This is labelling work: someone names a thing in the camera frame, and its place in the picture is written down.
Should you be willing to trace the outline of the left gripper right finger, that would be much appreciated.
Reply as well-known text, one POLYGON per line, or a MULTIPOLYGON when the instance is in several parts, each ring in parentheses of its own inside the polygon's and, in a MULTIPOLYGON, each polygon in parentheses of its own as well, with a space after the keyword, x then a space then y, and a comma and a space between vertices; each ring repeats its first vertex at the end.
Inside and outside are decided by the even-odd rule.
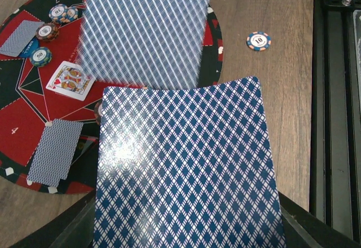
POLYGON ((360 247, 279 193, 287 247, 360 247))

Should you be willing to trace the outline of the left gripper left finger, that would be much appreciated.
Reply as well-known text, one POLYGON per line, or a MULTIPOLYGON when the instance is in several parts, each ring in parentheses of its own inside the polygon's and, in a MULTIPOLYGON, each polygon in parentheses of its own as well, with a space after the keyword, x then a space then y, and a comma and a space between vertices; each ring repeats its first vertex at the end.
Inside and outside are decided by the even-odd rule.
POLYGON ((95 191, 91 191, 12 247, 91 247, 94 217, 95 191))

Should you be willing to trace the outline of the blue backed card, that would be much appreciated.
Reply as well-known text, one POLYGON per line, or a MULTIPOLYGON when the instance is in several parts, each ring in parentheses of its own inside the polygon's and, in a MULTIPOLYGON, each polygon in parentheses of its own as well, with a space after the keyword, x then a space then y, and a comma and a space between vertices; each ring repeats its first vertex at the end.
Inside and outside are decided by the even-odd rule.
POLYGON ((63 119, 46 124, 27 179, 52 187, 66 179, 82 128, 82 122, 63 119))
POLYGON ((36 30, 42 24, 43 21, 22 21, 1 46, 1 54, 17 57, 33 39, 36 30))
POLYGON ((86 0, 78 63, 100 81, 195 88, 210 0, 86 0))

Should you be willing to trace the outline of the triangular all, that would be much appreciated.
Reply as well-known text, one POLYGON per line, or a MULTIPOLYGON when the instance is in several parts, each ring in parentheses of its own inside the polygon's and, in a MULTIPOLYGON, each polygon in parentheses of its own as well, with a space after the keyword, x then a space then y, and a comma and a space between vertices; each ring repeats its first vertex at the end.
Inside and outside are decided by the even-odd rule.
POLYGON ((96 137, 81 135, 77 143, 71 165, 73 165, 80 157, 82 157, 90 148, 95 146, 98 142, 99 139, 96 137))

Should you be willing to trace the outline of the brown poker chip stack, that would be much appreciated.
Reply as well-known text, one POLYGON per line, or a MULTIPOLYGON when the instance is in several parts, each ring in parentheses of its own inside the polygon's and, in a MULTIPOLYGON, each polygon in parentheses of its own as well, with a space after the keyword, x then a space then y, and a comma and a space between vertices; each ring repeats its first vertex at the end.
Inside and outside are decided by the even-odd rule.
POLYGON ((101 117, 102 117, 102 101, 101 100, 95 104, 94 115, 95 115, 95 120, 96 120, 97 124, 100 125, 101 117))

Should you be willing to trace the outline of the blue backed card deck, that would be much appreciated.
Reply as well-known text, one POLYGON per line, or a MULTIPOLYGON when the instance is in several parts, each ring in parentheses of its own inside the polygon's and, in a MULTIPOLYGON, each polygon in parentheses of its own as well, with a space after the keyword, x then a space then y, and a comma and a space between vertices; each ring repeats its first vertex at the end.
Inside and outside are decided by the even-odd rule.
POLYGON ((286 247, 258 78, 103 92, 94 247, 286 247))

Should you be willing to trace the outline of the king of hearts card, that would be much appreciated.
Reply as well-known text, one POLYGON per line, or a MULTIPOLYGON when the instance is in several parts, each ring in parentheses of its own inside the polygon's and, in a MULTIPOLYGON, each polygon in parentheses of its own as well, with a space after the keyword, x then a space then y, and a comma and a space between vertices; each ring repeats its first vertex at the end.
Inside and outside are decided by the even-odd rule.
POLYGON ((94 82, 95 78, 87 75, 80 65, 63 61, 51 76, 46 89, 84 101, 94 82))

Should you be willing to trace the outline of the teal chip stack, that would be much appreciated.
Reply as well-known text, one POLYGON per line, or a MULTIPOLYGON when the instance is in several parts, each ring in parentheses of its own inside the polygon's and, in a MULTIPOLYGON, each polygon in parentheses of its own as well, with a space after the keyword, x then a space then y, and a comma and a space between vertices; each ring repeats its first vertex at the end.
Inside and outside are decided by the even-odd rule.
POLYGON ((29 57, 31 64, 35 67, 44 67, 52 59, 52 52, 47 47, 39 47, 29 57))

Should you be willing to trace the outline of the blue small blind button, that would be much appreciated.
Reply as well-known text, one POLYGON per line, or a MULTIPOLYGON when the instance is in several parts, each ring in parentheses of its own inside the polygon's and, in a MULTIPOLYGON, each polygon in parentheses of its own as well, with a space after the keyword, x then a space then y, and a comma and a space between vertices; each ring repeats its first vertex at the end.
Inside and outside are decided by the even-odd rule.
POLYGON ((39 48, 39 40, 34 37, 28 45, 22 50, 18 57, 20 58, 28 58, 32 55, 32 53, 39 48))

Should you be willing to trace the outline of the blue backed card top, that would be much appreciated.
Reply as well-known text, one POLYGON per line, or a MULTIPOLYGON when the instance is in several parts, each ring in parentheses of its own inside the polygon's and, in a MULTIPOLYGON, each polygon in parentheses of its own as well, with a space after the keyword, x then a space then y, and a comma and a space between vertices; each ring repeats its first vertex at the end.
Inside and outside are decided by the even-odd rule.
POLYGON ((43 21, 22 21, 1 46, 1 54, 17 57, 33 39, 36 30, 42 24, 43 21))

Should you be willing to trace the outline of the white chip stack mat top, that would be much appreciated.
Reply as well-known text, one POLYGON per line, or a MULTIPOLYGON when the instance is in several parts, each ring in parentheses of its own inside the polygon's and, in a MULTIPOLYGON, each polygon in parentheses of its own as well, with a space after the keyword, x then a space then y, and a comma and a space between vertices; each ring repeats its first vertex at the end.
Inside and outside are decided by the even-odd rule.
POLYGON ((70 23, 78 18, 78 9, 58 4, 49 10, 49 18, 58 24, 70 23))

